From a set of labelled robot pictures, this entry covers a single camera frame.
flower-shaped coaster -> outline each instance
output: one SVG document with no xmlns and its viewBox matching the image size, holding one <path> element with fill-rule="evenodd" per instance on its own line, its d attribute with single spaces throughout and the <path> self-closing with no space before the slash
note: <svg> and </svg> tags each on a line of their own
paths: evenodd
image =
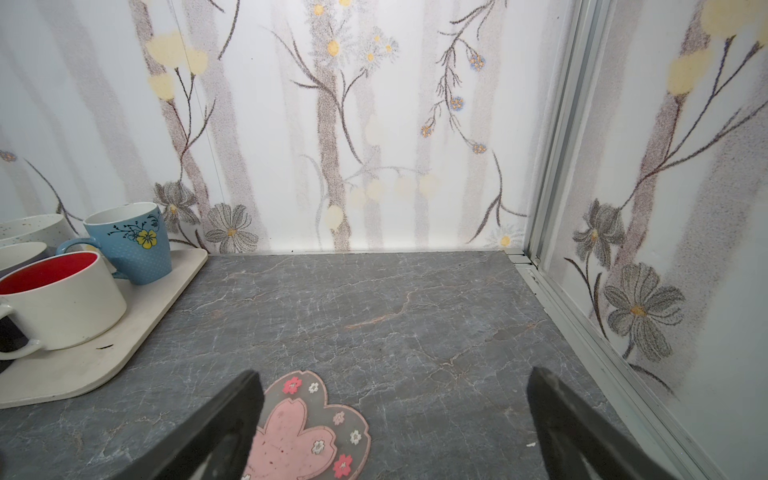
<svg viewBox="0 0 768 480">
<path fill-rule="evenodd" d="M 328 405 L 326 386 L 314 372 L 291 372 L 264 393 L 243 480 L 353 480 L 370 448 L 362 415 Z"/>
</svg>

marble veining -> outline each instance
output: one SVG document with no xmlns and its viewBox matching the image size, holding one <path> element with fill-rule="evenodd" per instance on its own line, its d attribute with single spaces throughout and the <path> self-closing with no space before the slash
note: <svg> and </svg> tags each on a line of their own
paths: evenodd
<svg viewBox="0 0 768 480">
<path fill-rule="evenodd" d="M 0 411 L 0 475 L 107 478 L 242 370 L 310 369 L 368 419 L 361 478 L 547 478 L 532 366 L 626 433 L 501 252 L 212 257 L 106 385 Z"/>
</svg>

pink flower print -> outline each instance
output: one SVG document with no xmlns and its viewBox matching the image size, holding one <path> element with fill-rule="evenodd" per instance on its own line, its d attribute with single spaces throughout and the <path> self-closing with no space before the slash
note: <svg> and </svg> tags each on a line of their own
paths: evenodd
<svg viewBox="0 0 768 480">
<path fill-rule="evenodd" d="M 301 379 L 295 376 L 286 382 L 285 386 L 283 387 L 283 393 L 293 395 L 299 391 L 299 387 L 301 387 Z"/>
<path fill-rule="evenodd" d="M 336 472 L 334 477 L 342 478 L 349 475 L 352 471 L 352 456 L 351 455 L 339 455 L 339 459 L 333 464 L 333 471 Z"/>
</svg>

mug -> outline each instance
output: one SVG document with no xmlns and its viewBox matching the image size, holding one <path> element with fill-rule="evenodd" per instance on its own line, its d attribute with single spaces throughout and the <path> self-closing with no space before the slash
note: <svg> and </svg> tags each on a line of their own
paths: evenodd
<svg viewBox="0 0 768 480">
<path fill-rule="evenodd" d="M 128 204 L 93 214 L 83 221 L 90 238 L 62 243 L 62 254 L 77 243 L 92 245 L 107 257 L 115 278 L 145 285 L 170 273 L 170 242 L 160 208 L 152 202 Z"/>
<path fill-rule="evenodd" d="M 64 215 L 46 214 L 19 218 L 0 223 L 0 247 L 24 242 L 43 242 L 48 255 L 56 254 L 56 247 L 74 238 L 74 231 Z"/>
<path fill-rule="evenodd" d="M 0 353 L 0 360 L 87 342 L 109 330 L 126 308 L 99 253 L 66 253 L 30 263 L 0 279 L 0 316 L 10 316 L 29 338 L 22 348 Z"/>
<path fill-rule="evenodd" d="M 42 242 L 17 243 L 0 247 L 0 277 L 49 256 L 48 245 Z"/>
</svg>

floral wallpaper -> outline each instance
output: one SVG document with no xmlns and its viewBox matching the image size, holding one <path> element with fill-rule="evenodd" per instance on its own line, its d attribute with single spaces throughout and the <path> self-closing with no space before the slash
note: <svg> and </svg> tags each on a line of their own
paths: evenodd
<svg viewBox="0 0 768 480">
<path fill-rule="evenodd" d="M 571 0 L 3 5 L 2 219 L 211 253 L 519 247 Z"/>
<path fill-rule="evenodd" d="M 765 383 L 722 389 L 750 368 L 723 346 L 762 350 L 761 300 L 732 289 L 760 282 L 743 252 L 768 265 L 768 4 L 628 3 L 611 7 L 544 269 L 721 468 L 752 478 L 755 448 L 727 442 L 754 428 L 743 392 Z"/>
</svg>

